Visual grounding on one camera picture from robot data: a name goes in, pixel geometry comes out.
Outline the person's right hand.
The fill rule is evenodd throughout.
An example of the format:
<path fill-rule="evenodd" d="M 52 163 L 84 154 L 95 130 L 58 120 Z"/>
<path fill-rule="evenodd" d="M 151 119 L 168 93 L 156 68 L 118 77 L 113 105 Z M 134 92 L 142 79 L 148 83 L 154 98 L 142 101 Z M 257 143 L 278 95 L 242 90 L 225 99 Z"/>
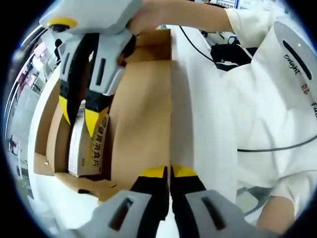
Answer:
<path fill-rule="evenodd" d="M 129 20 L 127 28 L 138 36 L 156 30 L 161 24 L 163 0 L 143 0 L 138 12 Z"/>

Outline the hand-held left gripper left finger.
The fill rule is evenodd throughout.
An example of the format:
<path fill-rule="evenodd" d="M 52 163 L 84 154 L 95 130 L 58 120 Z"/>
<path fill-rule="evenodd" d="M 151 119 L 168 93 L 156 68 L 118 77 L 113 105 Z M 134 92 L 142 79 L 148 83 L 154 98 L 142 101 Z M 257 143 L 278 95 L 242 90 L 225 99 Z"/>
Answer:
<path fill-rule="evenodd" d="M 99 205 L 91 219 L 63 238 L 154 238 L 168 213 L 168 168 L 146 169 L 130 190 Z"/>

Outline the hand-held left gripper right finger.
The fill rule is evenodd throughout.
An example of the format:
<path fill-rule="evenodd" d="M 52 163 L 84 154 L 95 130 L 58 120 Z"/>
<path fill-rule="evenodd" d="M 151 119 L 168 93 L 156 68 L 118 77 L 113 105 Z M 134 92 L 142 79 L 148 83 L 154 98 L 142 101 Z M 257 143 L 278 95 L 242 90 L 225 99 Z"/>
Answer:
<path fill-rule="evenodd" d="M 170 192 L 181 238 L 277 237 L 246 222 L 240 208 L 219 192 L 207 190 L 189 167 L 171 167 Z"/>

